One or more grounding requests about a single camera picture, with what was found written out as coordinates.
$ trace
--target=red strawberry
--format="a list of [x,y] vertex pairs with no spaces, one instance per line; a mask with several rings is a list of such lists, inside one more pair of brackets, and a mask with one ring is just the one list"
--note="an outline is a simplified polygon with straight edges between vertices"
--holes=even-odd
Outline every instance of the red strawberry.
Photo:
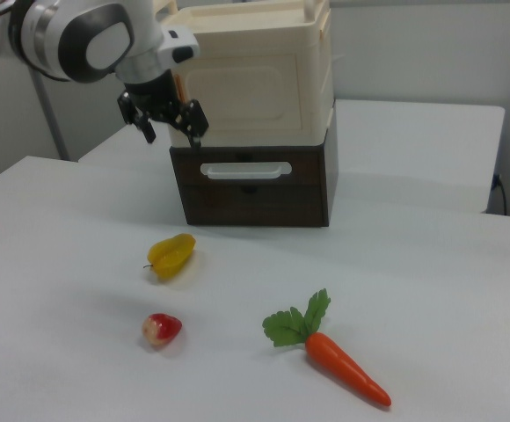
[[143,322],[142,332],[153,346],[160,346],[173,340],[182,326],[183,323],[174,316],[152,314]]

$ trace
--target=drawer handle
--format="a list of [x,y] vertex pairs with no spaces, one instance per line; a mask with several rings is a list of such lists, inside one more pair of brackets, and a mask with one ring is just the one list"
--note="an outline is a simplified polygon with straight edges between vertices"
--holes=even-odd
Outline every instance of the drawer handle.
[[205,163],[200,172],[212,180],[266,180],[292,172],[287,162],[277,163]]

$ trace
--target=carrot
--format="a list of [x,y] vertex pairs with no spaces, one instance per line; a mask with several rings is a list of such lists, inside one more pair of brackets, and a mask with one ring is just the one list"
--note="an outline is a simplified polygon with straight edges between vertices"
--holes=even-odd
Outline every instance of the carrot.
[[390,406],[390,396],[374,382],[357,363],[351,359],[333,340],[321,332],[315,332],[306,339],[306,352],[316,363],[327,369],[341,381],[363,396]]
[[390,406],[390,396],[333,340],[317,332],[330,301],[323,289],[310,298],[304,316],[296,308],[272,314],[263,321],[266,336],[275,347],[305,344],[308,355],[321,367],[368,399]]

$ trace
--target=green leaves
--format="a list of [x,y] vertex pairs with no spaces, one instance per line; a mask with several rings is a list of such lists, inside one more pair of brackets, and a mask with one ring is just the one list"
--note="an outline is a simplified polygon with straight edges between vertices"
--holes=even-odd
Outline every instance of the green leaves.
[[304,316],[296,308],[272,314],[263,321],[265,335],[275,347],[305,343],[306,338],[319,329],[330,301],[323,289],[311,296]]
[[306,322],[310,334],[319,329],[319,325],[322,322],[322,318],[325,317],[325,311],[331,301],[325,289],[320,290],[310,297],[308,310],[306,310],[306,315],[304,315],[304,321]]
[[304,318],[296,308],[279,311],[263,321],[265,335],[273,341],[275,347],[304,343],[306,336],[302,333],[303,326]]

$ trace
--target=dark brown wooden box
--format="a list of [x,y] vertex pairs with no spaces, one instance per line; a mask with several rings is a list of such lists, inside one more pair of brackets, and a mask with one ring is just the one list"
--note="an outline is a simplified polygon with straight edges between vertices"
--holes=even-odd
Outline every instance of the dark brown wooden box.
[[[315,147],[171,147],[178,191],[191,225],[329,226],[338,178],[334,118]],[[271,180],[212,180],[204,163],[288,162],[292,172]]]

